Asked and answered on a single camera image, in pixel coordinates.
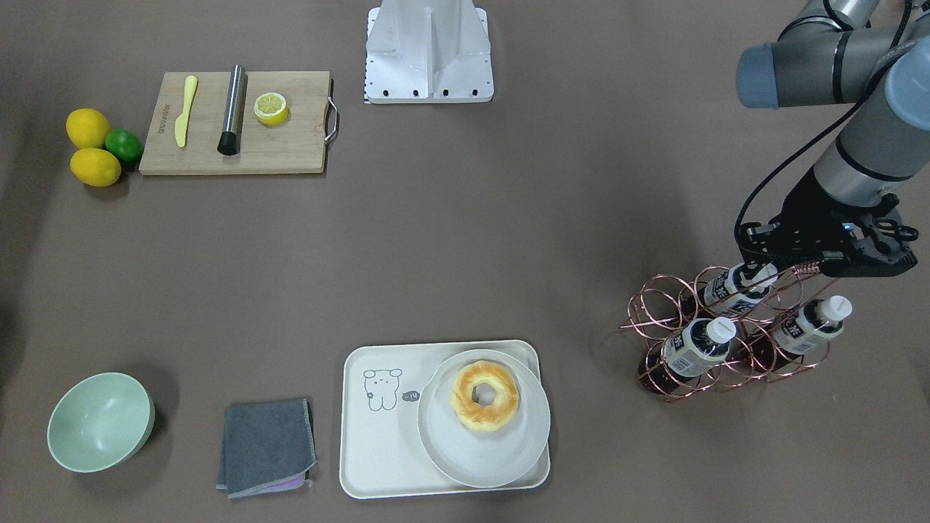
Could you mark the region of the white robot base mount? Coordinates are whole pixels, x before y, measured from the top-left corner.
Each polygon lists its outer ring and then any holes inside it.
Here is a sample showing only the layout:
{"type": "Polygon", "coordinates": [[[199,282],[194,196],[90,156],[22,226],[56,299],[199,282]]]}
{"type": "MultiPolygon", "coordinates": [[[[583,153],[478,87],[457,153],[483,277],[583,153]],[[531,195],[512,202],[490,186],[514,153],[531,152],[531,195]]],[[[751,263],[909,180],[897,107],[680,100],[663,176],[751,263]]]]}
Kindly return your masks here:
{"type": "Polygon", "coordinates": [[[472,1],[383,1],[366,17],[370,104],[490,102],[488,14],[472,1]]]}

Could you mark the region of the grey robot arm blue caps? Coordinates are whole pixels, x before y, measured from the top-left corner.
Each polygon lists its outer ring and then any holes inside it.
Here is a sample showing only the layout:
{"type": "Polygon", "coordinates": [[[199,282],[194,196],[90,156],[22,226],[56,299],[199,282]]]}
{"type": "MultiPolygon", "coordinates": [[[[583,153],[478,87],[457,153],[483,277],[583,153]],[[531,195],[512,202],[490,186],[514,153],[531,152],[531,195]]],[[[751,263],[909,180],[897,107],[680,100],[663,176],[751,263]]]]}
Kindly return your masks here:
{"type": "Polygon", "coordinates": [[[898,190],[928,163],[928,11],[906,2],[873,28],[875,1],[809,1],[775,42],[746,49],[735,89],[748,108],[849,104],[839,133],[767,224],[735,223],[748,265],[811,264],[827,277],[894,277],[913,268],[916,229],[898,190]]]}

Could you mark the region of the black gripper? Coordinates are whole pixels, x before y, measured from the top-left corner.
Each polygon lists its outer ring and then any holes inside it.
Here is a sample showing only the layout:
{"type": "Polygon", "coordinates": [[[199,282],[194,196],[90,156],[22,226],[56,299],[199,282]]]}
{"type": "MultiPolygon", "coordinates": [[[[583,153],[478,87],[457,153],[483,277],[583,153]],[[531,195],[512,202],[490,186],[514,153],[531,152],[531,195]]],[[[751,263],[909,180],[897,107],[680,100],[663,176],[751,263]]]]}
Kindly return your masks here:
{"type": "Polygon", "coordinates": [[[919,262],[910,247],[919,232],[903,222],[898,203],[887,193],[877,206],[841,204],[808,170],[767,225],[740,225],[740,252],[748,264],[778,270],[817,264],[827,277],[896,277],[919,262]]]}

